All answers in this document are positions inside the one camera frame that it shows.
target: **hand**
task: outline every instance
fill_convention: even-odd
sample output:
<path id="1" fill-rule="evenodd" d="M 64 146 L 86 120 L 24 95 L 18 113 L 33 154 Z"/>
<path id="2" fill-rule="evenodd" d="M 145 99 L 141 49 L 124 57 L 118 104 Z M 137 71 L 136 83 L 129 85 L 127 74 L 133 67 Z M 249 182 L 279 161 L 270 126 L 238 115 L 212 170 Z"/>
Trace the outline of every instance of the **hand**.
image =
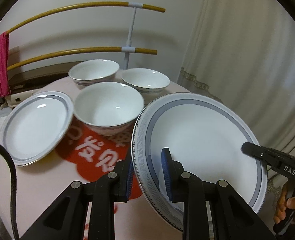
<path id="1" fill-rule="evenodd" d="M 287 183 L 284 184 L 281 196 L 277 202 L 275 215 L 274 215 L 274 222 L 279 224 L 282 220 L 286 217 L 286 209 L 295 209 L 295 197 L 289 198 L 287 201 L 285 199 L 287 194 Z"/>

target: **wooden bar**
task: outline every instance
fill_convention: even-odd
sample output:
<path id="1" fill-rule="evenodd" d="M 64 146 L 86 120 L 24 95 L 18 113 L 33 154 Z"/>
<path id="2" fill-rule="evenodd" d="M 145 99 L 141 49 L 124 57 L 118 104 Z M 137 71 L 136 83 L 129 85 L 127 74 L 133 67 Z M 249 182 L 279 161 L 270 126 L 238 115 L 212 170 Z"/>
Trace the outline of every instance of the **wooden bar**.
<path id="1" fill-rule="evenodd" d="M 118 2 L 118 1 L 103 1 L 103 2 L 87 2 L 87 3 L 79 3 L 79 4 L 73 4 L 73 5 L 68 5 L 68 6 L 64 6 L 64 7 L 60 7 L 60 8 L 56 8 L 38 15 L 35 15 L 21 23 L 19 23 L 18 25 L 14 26 L 13 28 L 11 28 L 10 30 L 8 30 L 6 33 L 10 34 L 11 32 L 15 31 L 16 29 L 30 23 L 33 22 L 35 20 L 38 20 L 40 18 L 55 14 L 55 13 L 59 13 L 59 12 L 64 12 L 64 11 L 69 11 L 69 10 L 74 10 L 74 9 L 79 9 L 79 8 L 88 8 L 88 7 L 100 7 L 100 6 L 120 6 L 120 7 L 128 7 L 129 6 L 129 2 Z M 148 4 L 144 4 L 143 9 L 147 9 L 147 10 L 152 10 L 152 11 L 158 11 L 158 12 L 165 12 L 164 8 L 161 7 L 156 7 L 156 6 L 152 6 L 152 5 L 148 5 Z"/>
<path id="2" fill-rule="evenodd" d="M 7 70 L 12 70 L 18 67 L 22 67 L 24 65 L 37 62 L 44 59 L 60 57 L 60 56 L 67 56 L 73 54 L 81 54 L 81 53 L 92 53 L 92 52 L 122 52 L 121 47 L 92 47 L 92 48 L 82 48 L 82 49 L 69 49 L 69 50 L 62 50 L 58 52 L 53 52 L 49 54 L 45 54 L 38 57 L 33 57 L 21 62 L 18 62 L 14 65 L 11 65 L 7 68 Z M 157 50 L 155 49 L 142 49 L 142 48 L 135 48 L 135 53 L 142 53 L 142 54 L 151 54 L 157 55 Z"/>

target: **curtain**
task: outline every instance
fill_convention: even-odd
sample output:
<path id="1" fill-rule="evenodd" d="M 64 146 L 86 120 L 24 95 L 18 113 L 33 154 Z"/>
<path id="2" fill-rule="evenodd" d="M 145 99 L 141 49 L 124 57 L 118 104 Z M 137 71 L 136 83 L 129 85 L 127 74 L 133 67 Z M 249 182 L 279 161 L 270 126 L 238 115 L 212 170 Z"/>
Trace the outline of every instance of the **curtain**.
<path id="1" fill-rule="evenodd" d="M 202 0 L 178 84 L 232 109 L 261 145 L 295 155 L 295 22 L 276 0 Z M 261 215 L 271 228 L 286 179 L 269 178 Z"/>

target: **pink towel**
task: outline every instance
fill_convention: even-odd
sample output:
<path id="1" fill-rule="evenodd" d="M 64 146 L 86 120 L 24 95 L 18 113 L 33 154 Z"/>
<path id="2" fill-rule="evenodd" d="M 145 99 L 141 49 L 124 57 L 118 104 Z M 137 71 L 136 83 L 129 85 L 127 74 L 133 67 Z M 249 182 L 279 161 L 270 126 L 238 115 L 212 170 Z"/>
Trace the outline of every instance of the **pink towel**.
<path id="1" fill-rule="evenodd" d="M 4 32 L 0 35 L 0 97 L 5 97 L 11 93 L 6 70 L 8 52 L 9 35 Z"/>

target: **large white plate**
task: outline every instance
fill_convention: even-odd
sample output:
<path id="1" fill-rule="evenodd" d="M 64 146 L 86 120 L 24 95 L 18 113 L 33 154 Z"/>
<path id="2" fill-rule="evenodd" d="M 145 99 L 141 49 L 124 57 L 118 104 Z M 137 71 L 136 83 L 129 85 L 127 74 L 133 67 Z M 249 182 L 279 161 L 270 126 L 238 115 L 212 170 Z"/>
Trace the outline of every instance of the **large white plate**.
<path id="1" fill-rule="evenodd" d="M 173 204 L 166 195 L 161 150 L 168 147 L 185 171 L 204 181 L 228 181 L 258 213 L 265 198 L 267 172 L 259 160 L 242 153 L 246 141 L 258 144 L 230 109 L 202 95 L 174 93 L 154 100 L 138 117 L 132 160 L 146 198 L 166 221 L 182 230 L 183 203 Z"/>
<path id="2" fill-rule="evenodd" d="M 0 143 L 17 166 L 30 165 L 51 152 L 67 132 L 73 102 L 62 92 L 48 91 L 20 103 L 0 131 Z"/>

